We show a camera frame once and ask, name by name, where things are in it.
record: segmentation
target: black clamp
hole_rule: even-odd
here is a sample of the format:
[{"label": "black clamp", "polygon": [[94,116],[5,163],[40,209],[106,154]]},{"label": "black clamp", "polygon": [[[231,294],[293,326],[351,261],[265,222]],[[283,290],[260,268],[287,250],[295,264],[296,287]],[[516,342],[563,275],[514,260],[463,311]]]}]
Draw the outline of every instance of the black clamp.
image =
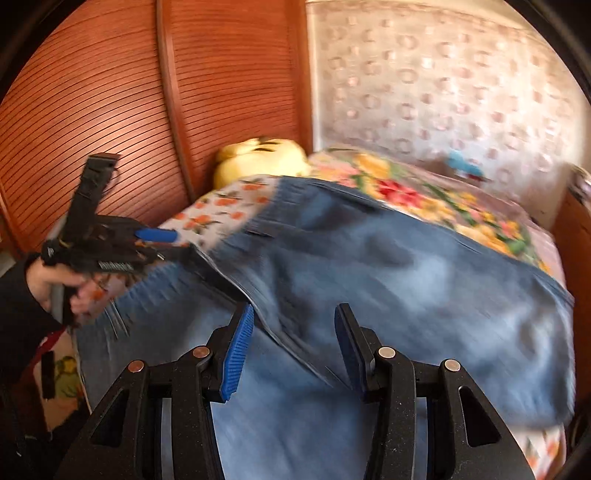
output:
[{"label": "black clamp", "polygon": [[227,326],[175,362],[150,367],[132,361],[93,411],[55,478],[161,479],[162,399],[171,398],[175,479],[223,480],[210,402],[225,403],[236,391],[253,327],[252,306],[239,304]]},{"label": "black clamp", "polygon": [[379,402],[365,480],[411,480],[415,404],[427,398],[427,480],[534,480],[513,435],[484,393],[454,359],[413,362],[360,327],[348,304],[335,310],[335,331],[353,389]]}]

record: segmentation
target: yellow plush toy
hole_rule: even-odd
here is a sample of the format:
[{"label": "yellow plush toy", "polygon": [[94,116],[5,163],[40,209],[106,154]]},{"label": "yellow plush toy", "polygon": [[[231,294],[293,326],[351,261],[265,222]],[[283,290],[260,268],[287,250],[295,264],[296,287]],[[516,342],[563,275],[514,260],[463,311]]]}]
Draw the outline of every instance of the yellow plush toy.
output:
[{"label": "yellow plush toy", "polygon": [[223,147],[216,157],[219,165],[213,187],[220,189],[250,175],[307,177],[311,168],[304,150],[292,140],[251,138]]}]

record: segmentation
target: patterned wall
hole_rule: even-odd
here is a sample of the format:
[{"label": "patterned wall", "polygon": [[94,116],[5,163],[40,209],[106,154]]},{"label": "patterned wall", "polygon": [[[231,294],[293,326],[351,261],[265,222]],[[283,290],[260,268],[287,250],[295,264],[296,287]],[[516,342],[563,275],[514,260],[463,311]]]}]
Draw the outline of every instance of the patterned wall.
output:
[{"label": "patterned wall", "polygon": [[589,104],[533,27],[489,4],[500,8],[309,3],[315,146],[346,142],[433,170],[459,150],[485,189],[550,226],[565,162],[583,159]]}]

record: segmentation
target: hand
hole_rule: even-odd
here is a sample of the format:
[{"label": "hand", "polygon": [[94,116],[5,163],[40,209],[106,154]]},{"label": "hand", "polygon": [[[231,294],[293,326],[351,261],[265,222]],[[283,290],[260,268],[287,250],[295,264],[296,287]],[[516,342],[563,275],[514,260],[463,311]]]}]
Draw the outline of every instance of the hand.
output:
[{"label": "hand", "polygon": [[33,297],[45,311],[51,309],[51,286],[66,285],[78,287],[78,292],[70,299],[74,314],[85,313],[96,289],[94,281],[89,277],[76,273],[65,265],[48,267],[41,258],[37,258],[27,269],[27,285]]}]

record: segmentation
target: wooden furniture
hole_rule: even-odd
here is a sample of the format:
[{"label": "wooden furniture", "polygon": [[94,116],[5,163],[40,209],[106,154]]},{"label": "wooden furniture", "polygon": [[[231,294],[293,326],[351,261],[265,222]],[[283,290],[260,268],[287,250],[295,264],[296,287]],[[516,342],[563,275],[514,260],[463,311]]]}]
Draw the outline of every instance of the wooden furniture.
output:
[{"label": "wooden furniture", "polygon": [[566,286],[574,296],[577,403],[591,395],[591,213],[567,192],[552,228]]},{"label": "wooden furniture", "polygon": [[0,105],[0,207],[20,251],[65,213],[86,157],[122,155],[100,213],[157,225],[256,136],[311,148],[304,0],[87,0]]}]

